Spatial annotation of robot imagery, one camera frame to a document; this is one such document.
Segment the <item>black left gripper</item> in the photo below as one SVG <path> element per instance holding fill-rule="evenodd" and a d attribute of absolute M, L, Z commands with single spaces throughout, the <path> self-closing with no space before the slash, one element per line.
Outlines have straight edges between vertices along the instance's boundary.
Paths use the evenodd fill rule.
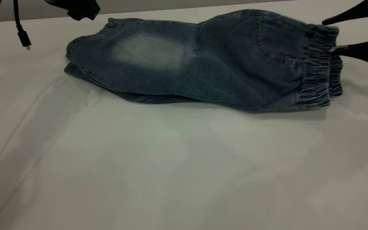
<path fill-rule="evenodd" d="M 96 0 L 46 0 L 45 2 L 67 10 L 67 15 L 77 21 L 83 18 L 94 20 L 101 10 Z"/>

